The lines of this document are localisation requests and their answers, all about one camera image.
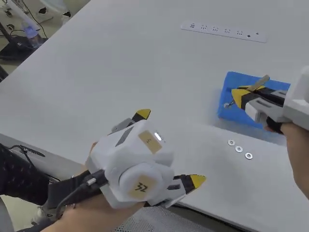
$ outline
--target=bottle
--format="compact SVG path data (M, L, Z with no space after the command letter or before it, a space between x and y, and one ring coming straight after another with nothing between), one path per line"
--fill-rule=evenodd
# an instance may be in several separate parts
M37 49L43 44L43 39L39 33L27 22L22 22L22 27L33 48Z

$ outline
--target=metal washer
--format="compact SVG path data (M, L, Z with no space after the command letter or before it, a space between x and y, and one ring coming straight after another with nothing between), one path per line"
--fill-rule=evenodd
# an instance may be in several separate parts
M232 139L229 139L229 140L227 141L227 144L229 144L230 146L234 146L234 145L235 145L235 141L232 140Z
M235 147L235 151L238 152L238 153L241 153L242 152L242 147L241 146L236 146Z
M246 157L246 159L248 159L248 160L252 160L252 159L253 159L253 155L252 155L251 153L249 153L249 152L247 152L247 153L245 154L245 157Z

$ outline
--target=person's arm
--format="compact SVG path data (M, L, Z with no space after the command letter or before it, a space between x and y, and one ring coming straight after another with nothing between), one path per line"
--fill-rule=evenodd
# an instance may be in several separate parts
M67 209L60 220L43 232L110 232L143 206L144 203L138 203L126 209L113 209L99 195Z
M283 124L289 159L297 186L309 199L309 131L292 123Z

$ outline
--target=power outlet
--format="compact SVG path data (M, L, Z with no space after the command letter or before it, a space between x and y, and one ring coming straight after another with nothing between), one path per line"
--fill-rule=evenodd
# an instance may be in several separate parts
M193 21L186 21L181 25L181 29L201 32L205 34L221 35L230 38L250 40L260 43L266 43L267 37L264 33L256 30L221 27L218 25L198 23Z

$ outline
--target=blue foam pad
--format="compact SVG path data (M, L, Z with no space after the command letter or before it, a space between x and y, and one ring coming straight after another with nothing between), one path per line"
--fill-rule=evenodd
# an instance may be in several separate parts
M253 85L258 79L261 78L245 75L238 72L228 72L225 77L220 96L219 108L217 112L218 117L242 124L247 124L252 127L262 128L262 124L254 122L249 116L247 116L246 112L239 109L236 104L233 104L228 109L224 108L224 103L231 102L233 100L231 93L231 90L233 88L238 88L239 86ZM288 90L290 84L280 81L269 80L266 82L265 86L275 90Z

